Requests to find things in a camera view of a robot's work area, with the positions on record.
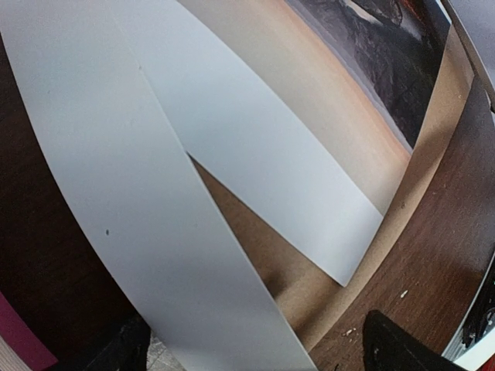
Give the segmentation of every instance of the pink paper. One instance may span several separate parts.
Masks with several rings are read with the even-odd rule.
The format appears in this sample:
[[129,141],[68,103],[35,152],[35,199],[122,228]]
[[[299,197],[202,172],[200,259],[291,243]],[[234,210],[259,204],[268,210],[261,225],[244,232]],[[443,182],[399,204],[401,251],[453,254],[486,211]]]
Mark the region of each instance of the pink paper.
[[29,330],[1,292],[0,336],[32,371],[42,371],[57,362],[55,356]]

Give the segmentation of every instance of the black plastic piece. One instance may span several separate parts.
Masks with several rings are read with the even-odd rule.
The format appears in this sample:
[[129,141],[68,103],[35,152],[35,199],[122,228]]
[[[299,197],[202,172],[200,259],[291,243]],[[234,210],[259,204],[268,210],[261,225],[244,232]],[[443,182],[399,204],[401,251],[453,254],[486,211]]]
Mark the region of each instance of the black plastic piece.
[[140,315],[112,325],[74,359],[46,371],[146,371],[151,330]]
[[363,345],[366,371],[463,371],[379,311],[366,317]]
[[495,322],[495,264],[492,263],[483,282],[480,293],[467,315],[463,326],[463,343],[467,348],[476,344],[485,335],[486,330],[493,328]]

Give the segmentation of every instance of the brown cardboard surface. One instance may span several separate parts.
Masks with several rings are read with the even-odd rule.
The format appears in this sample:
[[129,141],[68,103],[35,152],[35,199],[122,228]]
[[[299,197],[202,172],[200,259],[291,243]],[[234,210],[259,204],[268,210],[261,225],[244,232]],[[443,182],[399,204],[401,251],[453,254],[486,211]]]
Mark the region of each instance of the brown cardboard surface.
[[472,79],[469,61],[451,29],[409,166],[381,228],[346,288],[302,256],[196,164],[234,234],[306,349],[311,349],[345,312],[405,228],[445,153]]

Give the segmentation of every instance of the dark wood surface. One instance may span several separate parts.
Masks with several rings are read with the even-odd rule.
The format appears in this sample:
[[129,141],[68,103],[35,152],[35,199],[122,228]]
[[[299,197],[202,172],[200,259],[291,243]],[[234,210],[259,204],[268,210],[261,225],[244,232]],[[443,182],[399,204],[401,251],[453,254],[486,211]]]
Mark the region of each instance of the dark wood surface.
[[364,368],[361,329],[372,309],[435,352],[446,347],[473,300],[495,243],[495,129],[488,107],[475,78],[459,126],[404,232],[311,351],[320,371]]
[[51,176],[1,40],[0,291],[59,359],[133,312]]
[[421,344],[379,311],[363,327],[366,371],[465,371]]

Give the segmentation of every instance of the curved paper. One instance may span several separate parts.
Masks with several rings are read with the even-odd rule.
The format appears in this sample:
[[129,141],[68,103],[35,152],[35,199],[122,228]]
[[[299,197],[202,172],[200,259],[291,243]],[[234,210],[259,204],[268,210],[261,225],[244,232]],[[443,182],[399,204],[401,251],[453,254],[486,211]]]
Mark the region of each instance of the curved paper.
[[99,0],[0,4],[43,154],[98,256],[189,370],[314,370]]
[[175,0],[110,0],[184,148],[341,285],[383,219],[284,102]]

